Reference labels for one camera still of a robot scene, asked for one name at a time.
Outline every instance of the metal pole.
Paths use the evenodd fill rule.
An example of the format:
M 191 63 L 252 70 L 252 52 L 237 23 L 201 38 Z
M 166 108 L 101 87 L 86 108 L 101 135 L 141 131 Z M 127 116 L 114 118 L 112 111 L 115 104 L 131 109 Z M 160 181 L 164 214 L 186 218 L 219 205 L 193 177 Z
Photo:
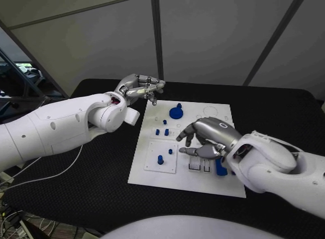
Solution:
M 16 71 L 19 77 L 22 78 L 22 80 L 27 83 L 27 85 L 30 86 L 30 88 L 33 89 L 33 91 L 38 93 L 39 97 L 45 97 L 43 92 L 40 91 L 40 89 L 38 88 L 38 86 L 33 84 L 33 82 L 29 80 L 29 78 L 26 77 L 25 73 L 22 72 L 20 68 L 17 67 L 17 65 L 15 64 L 15 62 L 10 60 L 9 56 L 6 55 L 6 53 L 3 52 L 3 50 L 0 49 L 0 57 L 3 58 L 3 60 L 6 61 L 6 63 L 10 65 L 10 67 L 13 68 L 13 70 Z

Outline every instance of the black table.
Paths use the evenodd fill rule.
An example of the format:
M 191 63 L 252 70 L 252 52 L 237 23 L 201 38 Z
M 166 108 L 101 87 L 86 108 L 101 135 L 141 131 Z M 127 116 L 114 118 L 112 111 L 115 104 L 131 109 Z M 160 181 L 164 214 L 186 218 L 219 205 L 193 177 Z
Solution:
M 88 79 L 72 97 L 112 91 L 118 80 Z M 309 92 L 295 89 L 167 83 L 161 100 L 230 104 L 237 131 L 256 130 L 325 156 L 325 114 Z M 291 238 L 325 238 L 325 220 L 296 209 L 276 195 L 246 189 L 247 198 L 187 192 L 127 183 L 145 100 L 135 126 L 121 128 L 84 146 L 79 160 L 59 177 L 9 190 L 4 201 L 59 222 L 108 231 L 158 215 L 224 219 Z M 72 163 L 79 148 L 43 159 L 15 183 L 55 175 Z

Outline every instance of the blue block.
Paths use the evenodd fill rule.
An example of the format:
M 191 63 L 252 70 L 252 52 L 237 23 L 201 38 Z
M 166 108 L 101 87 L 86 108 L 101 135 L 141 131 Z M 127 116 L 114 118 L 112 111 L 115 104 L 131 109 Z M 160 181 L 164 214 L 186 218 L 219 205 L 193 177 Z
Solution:
M 178 103 L 177 107 L 171 108 L 170 110 L 170 117 L 177 120 L 183 117 L 183 115 L 184 112 L 181 110 L 181 104 Z
M 229 172 L 227 172 L 227 169 L 222 166 L 222 159 L 223 159 L 223 156 L 214 160 L 214 162 L 216 162 L 216 174 L 219 176 L 226 176 L 229 174 Z
M 157 157 L 157 163 L 158 163 L 160 165 L 164 163 L 164 159 L 163 159 L 163 156 L 161 156 L 161 155 Z

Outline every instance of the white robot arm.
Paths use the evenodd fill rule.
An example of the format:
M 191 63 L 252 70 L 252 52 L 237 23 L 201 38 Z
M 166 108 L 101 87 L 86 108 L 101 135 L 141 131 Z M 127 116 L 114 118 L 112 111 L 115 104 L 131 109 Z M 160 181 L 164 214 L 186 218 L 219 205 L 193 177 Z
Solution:
M 140 112 L 128 106 L 138 98 L 157 104 L 154 91 L 166 82 L 143 75 L 127 76 L 114 92 L 49 104 L 0 125 L 0 172 L 25 161 L 68 152 L 122 122 L 135 125 Z
M 216 159 L 224 151 L 230 168 L 250 190 L 275 193 L 325 219 L 325 157 L 256 131 L 240 136 L 227 123 L 212 117 L 191 123 L 177 140 L 187 137 L 190 146 L 194 135 L 203 146 L 180 148 L 181 153 Z M 283 145 L 296 152 L 291 153 Z

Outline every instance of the small blue piece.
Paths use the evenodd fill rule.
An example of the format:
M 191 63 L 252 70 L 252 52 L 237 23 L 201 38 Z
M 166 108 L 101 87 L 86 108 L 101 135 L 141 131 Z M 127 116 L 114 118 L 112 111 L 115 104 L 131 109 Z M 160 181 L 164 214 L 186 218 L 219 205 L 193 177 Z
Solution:
M 184 112 L 181 110 L 181 104 L 178 103 L 177 107 L 171 108 L 170 110 L 170 117 L 177 120 L 183 117 L 183 114 Z
M 163 159 L 163 156 L 161 156 L 161 155 L 157 157 L 157 163 L 158 163 L 160 165 L 164 163 L 164 159 Z
M 226 176 L 229 174 L 229 172 L 227 172 L 227 169 L 222 166 L 222 159 L 223 159 L 223 156 L 214 160 L 214 162 L 216 162 L 216 174 L 219 176 Z

